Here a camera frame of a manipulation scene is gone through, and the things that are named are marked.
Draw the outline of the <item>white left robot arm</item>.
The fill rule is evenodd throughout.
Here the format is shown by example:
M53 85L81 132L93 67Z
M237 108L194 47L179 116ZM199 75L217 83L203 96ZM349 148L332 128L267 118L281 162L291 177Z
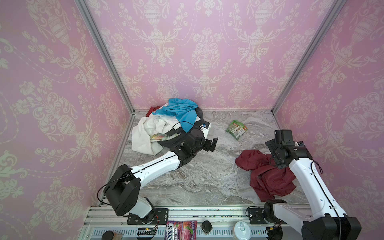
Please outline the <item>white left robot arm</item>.
M152 222L156 208L147 197L140 197L140 190L158 177L188 164L198 152L214 152L219 139L209 140L207 133L206 128L192 129L175 140L167 141L169 151L161 157L139 166L119 166L101 187L116 216L134 215L144 223Z

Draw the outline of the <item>maroon cloth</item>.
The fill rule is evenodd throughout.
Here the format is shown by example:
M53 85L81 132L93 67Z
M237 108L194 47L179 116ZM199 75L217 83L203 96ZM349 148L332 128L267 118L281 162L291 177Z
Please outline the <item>maroon cloth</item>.
M236 165L251 172L250 186L261 202L291 194L296 185L296 176L289 168L279 169L271 154L258 150L244 150L235 160Z

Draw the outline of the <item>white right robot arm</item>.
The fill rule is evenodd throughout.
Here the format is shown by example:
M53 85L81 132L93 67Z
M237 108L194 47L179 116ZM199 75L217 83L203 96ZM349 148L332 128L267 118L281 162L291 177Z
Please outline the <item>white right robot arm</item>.
M267 201L264 218L280 221L301 234L304 240L356 240L362 230L357 218L350 217L324 183L321 168L303 142L295 142L291 130L276 130L266 142L278 169L289 168L301 185L312 215L308 217L282 200Z

